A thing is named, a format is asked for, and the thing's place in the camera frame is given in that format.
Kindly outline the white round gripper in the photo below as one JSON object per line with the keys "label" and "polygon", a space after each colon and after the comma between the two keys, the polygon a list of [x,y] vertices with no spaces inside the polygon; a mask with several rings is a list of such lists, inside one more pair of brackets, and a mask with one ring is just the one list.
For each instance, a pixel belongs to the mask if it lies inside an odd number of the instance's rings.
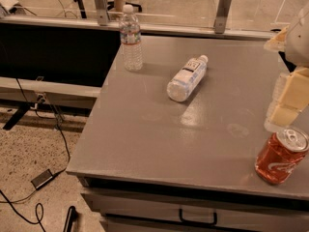
{"label": "white round gripper", "polygon": [[297,67],[291,73],[280,73],[267,109],[264,126],[277,132],[290,126],[309,105],[309,3],[295,16],[291,24],[268,40],[264,49],[284,52],[286,59]]}

